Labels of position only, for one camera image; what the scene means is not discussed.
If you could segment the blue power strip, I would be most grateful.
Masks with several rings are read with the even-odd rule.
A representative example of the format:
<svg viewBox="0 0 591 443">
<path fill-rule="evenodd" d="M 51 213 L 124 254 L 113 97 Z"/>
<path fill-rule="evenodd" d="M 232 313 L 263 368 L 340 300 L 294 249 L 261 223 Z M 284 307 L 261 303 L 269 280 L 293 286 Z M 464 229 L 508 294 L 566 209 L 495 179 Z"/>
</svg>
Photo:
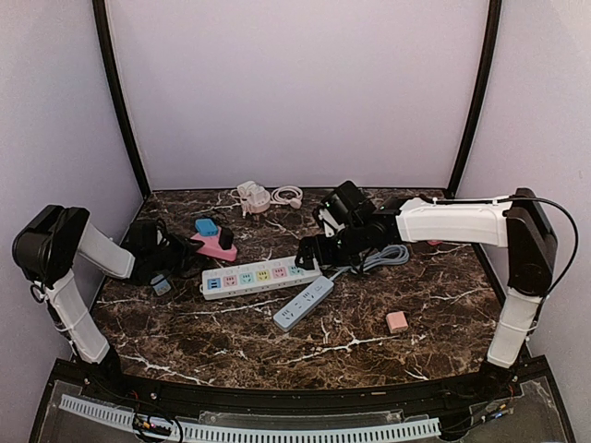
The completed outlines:
<svg viewBox="0 0 591 443">
<path fill-rule="evenodd" d="M 332 280 L 318 277 L 273 316 L 274 324 L 284 332 L 290 331 L 331 294 L 333 288 Z"/>
</svg>

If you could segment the grey-blue charger cube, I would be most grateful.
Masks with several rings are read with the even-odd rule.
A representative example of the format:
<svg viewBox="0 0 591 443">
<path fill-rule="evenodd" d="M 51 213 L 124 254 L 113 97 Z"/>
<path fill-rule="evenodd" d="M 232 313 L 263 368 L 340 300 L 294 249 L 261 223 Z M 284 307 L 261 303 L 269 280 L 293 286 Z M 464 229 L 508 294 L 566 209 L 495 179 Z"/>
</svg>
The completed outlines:
<svg viewBox="0 0 591 443">
<path fill-rule="evenodd" d="M 151 287 L 157 296 L 163 296 L 172 290 L 172 285 L 162 274 L 156 275 L 151 280 Z"/>
</svg>

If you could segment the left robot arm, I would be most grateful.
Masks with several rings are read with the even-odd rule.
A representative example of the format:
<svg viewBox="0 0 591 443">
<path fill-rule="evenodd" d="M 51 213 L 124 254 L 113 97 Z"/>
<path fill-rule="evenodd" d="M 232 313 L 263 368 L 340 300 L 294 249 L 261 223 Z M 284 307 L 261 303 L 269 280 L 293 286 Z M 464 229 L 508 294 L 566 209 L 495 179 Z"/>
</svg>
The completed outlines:
<svg viewBox="0 0 591 443">
<path fill-rule="evenodd" d="M 117 360 L 117 354 L 79 293 L 75 258 L 84 257 L 113 279 L 154 286 L 190 272 L 203 246 L 170 232 L 160 219 L 132 223 L 118 245 L 91 223 L 88 210 L 48 205 L 17 235 L 12 256 L 31 283 L 31 295 L 37 303 L 47 304 L 56 329 L 75 355 L 90 365 L 107 365 Z"/>
</svg>

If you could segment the black plug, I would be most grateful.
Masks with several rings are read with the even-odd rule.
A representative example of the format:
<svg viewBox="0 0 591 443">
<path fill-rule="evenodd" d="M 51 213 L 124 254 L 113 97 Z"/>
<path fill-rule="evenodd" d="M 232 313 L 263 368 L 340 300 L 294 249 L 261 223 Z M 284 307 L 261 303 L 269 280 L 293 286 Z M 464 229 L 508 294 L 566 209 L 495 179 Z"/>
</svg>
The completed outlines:
<svg viewBox="0 0 591 443">
<path fill-rule="evenodd" d="M 230 250 L 234 244 L 234 232 L 227 228 L 222 227 L 219 231 L 218 245 L 222 250 Z"/>
</svg>

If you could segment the white multicolour power strip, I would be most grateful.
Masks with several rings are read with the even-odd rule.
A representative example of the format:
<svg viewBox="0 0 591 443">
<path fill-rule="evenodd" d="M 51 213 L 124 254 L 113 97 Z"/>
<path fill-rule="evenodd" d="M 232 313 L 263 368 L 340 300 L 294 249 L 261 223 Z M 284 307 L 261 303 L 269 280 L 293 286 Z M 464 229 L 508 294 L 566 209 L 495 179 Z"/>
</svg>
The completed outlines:
<svg viewBox="0 0 591 443">
<path fill-rule="evenodd" d="M 312 269 L 296 265 L 296 257 L 208 269 L 201 274 L 200 292 L 207 301 L 268 292 L 308 284 L 322 272 L 316 262 Z"/>
</svg>

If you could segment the salmon pink charger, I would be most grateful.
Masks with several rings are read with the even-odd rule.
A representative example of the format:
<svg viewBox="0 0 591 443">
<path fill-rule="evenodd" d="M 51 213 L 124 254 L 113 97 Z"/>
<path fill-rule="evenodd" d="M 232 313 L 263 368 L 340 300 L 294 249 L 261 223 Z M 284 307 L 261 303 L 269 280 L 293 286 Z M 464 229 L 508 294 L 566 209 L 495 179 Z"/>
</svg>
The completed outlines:
<svg viewBox="0 0 591 443">
<path fill-rule="evenodd" d="M 403 332 L 408 329 L 408 322 L 402 311 L 388 313 L 386 323 L 391 334 Z"/>
</svg>

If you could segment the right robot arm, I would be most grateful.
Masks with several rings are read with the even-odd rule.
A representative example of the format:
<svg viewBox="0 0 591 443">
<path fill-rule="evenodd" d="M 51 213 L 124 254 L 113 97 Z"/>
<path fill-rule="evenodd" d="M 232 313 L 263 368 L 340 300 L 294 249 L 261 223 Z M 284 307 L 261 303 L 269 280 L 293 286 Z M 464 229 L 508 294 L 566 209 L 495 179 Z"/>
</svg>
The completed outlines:
<svg viewBox="0 0 591 443">
<path fill-rule="evenodd" d="M 564 277 L 554 272 L 558 238 L 544 211 L 546 206 L 564 210 L 525 187 L 496 198 L 420 196 L 389 198 L 375 205 L 353 182 L 346 181 L 313 210 L 322 232 L 300 240 L 295 263 L 302 269 L 362 270 L 370 251 L 423 241 L 506 249 L 509 277 L 486 357 L 490 365 L 471 381 L 472 393 L 489 401 L 505 388 L 503 368 L 515 363 L 525 339 L 537 326 L 542 306 Z"/>
</svg>

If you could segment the pink triangular power hub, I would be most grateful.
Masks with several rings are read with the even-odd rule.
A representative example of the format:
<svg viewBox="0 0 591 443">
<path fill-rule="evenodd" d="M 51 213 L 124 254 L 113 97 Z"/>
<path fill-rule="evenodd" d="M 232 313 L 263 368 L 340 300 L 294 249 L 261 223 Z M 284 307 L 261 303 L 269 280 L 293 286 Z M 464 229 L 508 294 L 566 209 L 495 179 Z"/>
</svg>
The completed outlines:
<svg viewBox="0 0 591 443">
<path fill-rule="evenodd" d="M 189 240 L 197 245 L 201 242 L 201 246 L 197 248 L 197 253 L 206 257 L 217 258 L 229 262 L 234 262 L 237 256 L 237 248 L 232 241 L 229 241 L 229 247 L 223 248 L 220 244 L 220 240 L 226 240 L 227 236 L 222 235 L 222 231 L 219 231 L 216 235 L 202 236 L 199 233 L 195 233 Z"/>
</svg>

